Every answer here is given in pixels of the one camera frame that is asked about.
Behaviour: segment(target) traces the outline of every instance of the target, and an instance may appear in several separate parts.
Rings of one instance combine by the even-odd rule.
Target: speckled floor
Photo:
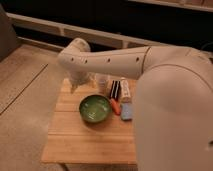
[[[29,65],[38,65],[38,61],[38,66],[42,67],[37,70],[32,67],[35,73],[28,75],[27,78],[30,79],[27,82],[17,81],[15,83],[16,87],[19,84],[22,86],[13,90],[15,94],[10,96],[9,105],[0,115],[0,171],[62,171],[59,165],[42,164],[40,160],[48,124],[51,121],[58,91],[63,78],[66,77],[66,72],[57,64],[56,52],[29,45],[23,45],[21,48],[22,51],[30,50],[28,56],[32,58],[31,63],[21,66],[23,70],[27,72],[27,66],[29,69]],[[0,65],[0,71],[3,72],[7,67],[7,65]],[[13,68],[13,73],[8,76],[10,79],[20,79],[19,72],[16,72],[18,68],[20,69],[19,66]],[[2,81],[0,91],[5,95],[3,93],[5,88],[2,86],[5,81],[3,75],[0,74],[2,78],[0,79]],[[125,165],[68,165],[68,167],[70,171],[137,170],[135,166]]]

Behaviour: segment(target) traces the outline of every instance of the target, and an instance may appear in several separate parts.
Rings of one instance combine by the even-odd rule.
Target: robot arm
[[[89,52],[75,39],[59,55],[74,85],[87,72],[138,79],[133,126],[140,171],[213,170],[213,67],[208,56],[178,46]]]

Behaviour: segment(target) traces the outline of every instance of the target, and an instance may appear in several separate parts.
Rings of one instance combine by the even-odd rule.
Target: carrot
[[[115,112],[115,114],[120,115],[121,108],[120,108],[120,105],[118,104],[118,102],[116,102],[116,100],[112,98],[112,99],[110,99],[110,103],[111,103],[112,109]]]

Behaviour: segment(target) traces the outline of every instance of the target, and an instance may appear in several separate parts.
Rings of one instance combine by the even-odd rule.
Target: bowl
[[[81,101],[79,111],[83,120],[98,123],[107,118],[112,112],[112,108],[106,97],[91,95]]]

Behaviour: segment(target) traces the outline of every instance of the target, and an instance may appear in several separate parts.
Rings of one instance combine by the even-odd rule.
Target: tabletop
[[[132,122],[124,122],[111,113],[103,122],[86,123],[79,104],[86,96],[98,94],[91,84],[70,93],[64,79],[47,141],[42,154],[44,163],[136,164]]]

